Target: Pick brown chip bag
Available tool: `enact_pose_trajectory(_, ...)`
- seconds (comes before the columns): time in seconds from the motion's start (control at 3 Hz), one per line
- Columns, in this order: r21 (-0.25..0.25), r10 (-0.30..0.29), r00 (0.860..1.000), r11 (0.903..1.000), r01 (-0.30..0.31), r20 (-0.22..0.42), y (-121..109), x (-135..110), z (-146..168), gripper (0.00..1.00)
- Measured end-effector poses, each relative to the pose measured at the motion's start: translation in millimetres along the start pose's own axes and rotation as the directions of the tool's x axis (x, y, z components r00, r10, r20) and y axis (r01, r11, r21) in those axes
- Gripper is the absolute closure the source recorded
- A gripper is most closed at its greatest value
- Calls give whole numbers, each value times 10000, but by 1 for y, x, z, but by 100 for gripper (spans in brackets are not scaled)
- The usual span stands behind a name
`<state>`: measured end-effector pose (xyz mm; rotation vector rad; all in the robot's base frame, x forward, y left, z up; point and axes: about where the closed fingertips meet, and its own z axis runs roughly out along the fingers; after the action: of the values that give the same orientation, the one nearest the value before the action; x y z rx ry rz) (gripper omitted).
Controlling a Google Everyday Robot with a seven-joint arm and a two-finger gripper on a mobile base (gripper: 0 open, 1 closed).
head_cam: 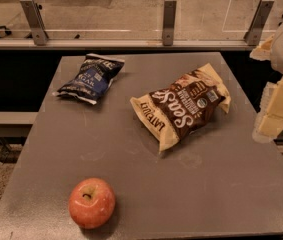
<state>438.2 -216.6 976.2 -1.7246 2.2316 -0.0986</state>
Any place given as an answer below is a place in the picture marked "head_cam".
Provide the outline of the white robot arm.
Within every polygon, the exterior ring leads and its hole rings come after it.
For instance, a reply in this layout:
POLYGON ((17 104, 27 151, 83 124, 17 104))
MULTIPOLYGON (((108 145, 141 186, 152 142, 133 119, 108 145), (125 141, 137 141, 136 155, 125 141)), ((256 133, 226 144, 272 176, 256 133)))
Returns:
POLYGON ((282 74, 277 83, 266 83, 252 132, 256 142, 268 143, 283 131, 283 22, 274 35, 252 50, 250 57, 268 60, 272 69, 282 74))

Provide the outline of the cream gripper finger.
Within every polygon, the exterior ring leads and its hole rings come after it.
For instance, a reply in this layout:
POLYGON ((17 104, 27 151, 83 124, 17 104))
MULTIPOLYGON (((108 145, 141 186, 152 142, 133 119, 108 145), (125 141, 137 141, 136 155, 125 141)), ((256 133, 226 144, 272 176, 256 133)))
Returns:
POLYGON ((258 113, 252 138, 259 143, 269 143, 283 131, 283 118, 258 113))

